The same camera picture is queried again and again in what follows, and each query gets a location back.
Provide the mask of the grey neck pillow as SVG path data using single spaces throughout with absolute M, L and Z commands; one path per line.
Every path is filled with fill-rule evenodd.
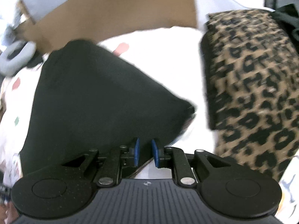
M 33 41 L 16 41 L 1 53 L 1 75 L 12 77 L 25 67 L 36 52 Z

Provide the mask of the black garment pile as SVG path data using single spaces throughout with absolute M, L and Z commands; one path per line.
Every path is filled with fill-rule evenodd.
M 271 13 L 283 30 L 298 44 L 298 11 L 294 4 L 284 5 Z

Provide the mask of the cream bear print quilt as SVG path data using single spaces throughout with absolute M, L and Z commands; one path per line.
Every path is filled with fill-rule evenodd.
M 202 32 L 194 28 L 172 27 L 136 31 L 100 42 L 165 86 L 178 97 L 190 100 L 197 109 L 187 131 L 175 146 L 191 153 L 196 149 L 213 152 L 217 135 L 208 128 L 204 98 L 203 62 L 198 49 Z M 1 83 L 1 170 L 4 183 L 11 186 L 23 167 L 19 153 L 29 127 L 33 97 L 40 78 L 42 63 L 25 67 Z

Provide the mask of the black bear pattern garment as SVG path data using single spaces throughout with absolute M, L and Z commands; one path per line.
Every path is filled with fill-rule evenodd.
M 151 141 L 172 143 L 194 112 L 190 102 L 106 49 L 70 41 L 50 53 L 41 69 L 20 152 L 23 174 L 136 141 L 143 165 L 152 158 Z

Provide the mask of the leopard print garment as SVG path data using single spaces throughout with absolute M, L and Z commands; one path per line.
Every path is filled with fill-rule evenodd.
M 215 154 L 279 181 L 298 152 L 298 53 L 270 12 L 211 13 L 202 39 Z

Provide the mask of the black cloth under neck pillow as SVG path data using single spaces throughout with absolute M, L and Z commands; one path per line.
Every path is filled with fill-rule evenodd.
M 36 67 L 38 64 L 43 63 L 43 55 L 41 53 L 39 53 L 38 51 L 36 51 L 33 55 L 33 57 L 31 58 L 31 60 L 27 63 L 26 67 L 27 68 L 33 68 Z

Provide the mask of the brown cardboard box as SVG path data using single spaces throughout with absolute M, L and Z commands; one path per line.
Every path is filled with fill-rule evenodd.
M 197 27 L 194 0 L 67 0 L 40 21 L 28 19 L 15 31 L 47 53 L 74 39 L 100 42 L 136 30 L 172 26 Z

